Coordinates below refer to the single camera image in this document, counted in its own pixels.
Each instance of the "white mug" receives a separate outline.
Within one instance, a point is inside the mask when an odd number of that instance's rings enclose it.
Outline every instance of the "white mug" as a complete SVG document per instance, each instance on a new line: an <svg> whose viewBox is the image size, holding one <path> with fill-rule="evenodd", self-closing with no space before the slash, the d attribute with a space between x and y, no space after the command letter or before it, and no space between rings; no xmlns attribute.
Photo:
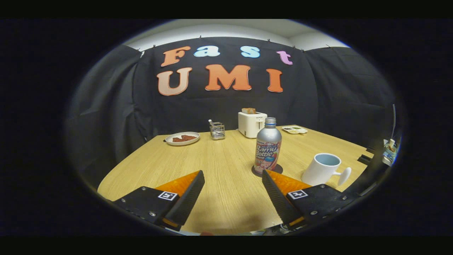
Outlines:
<svg viewBox="0 0 453 255"><path fill-rule="evenodd" d="M302 175L302 182L311 186L326 183L332 175L339 175L338 185L342 185L351 175L351 168L346 168L343 173L336 172L341 164L341 159L330 153L316 154L309 167Z"/></svg>

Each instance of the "metal utensil holder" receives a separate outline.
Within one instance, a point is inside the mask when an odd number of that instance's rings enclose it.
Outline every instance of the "metal utensil holder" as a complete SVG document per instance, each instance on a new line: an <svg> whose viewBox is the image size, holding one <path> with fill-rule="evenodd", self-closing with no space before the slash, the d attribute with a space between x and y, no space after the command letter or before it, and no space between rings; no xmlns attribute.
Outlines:
<svg viewBox="0 0 453 255"><path fill-rule="evenodd" d="M209 130L213 140L225 139L225 125L222 122L212 122L209 120Z"/></svg>

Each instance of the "bread slice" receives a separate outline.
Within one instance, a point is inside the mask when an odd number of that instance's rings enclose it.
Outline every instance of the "bread slice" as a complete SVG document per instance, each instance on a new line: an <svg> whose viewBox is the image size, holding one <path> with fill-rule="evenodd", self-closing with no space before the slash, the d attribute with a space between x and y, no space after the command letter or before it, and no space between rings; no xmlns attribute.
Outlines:
<svg viewBox="0 0 453 255"><path fill-rule="evenodd" d="M255 108L242 108L242 112L247 114L255 114L256 110Z"/></svg>

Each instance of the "table surface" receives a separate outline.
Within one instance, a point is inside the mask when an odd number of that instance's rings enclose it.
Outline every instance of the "table surface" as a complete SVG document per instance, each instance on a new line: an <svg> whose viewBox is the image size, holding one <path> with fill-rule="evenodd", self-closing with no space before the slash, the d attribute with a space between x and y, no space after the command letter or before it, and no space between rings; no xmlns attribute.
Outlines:
<svg viewBox="0 0 453 255"><path fill-rule="evenodd" d="M364 147L308 129L306 134L282 134L278 164L283 175L300 180L314 155L335 154L342 163L337 172L351 167L349 179L338 186L339 176L327 184L338 191L348 188L365 170L357 161L363 154L373 157ZM240 234L281 224L277 211L263 186L254 175L256 139L228 130L225 139L212 140L209 132L186 146L171 146L159 135L120 162L99 185L98 192L111 201L141 187L158 187L169 181L203 170L205 184L181 231L216 235Z"/></svg>

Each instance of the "white toaster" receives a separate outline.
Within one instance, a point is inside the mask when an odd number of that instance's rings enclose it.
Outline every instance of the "white toaster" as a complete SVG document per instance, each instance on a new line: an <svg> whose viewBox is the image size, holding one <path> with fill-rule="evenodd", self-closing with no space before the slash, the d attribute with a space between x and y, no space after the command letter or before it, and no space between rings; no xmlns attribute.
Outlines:
<svg viewBox="0 0 453 255"><path fill-rule="evenodd" d="M241 132L248 138L256 138L258 132L264 128L264 121L266 120L266 118L266 113L237 113L239 132Z"/></svg>

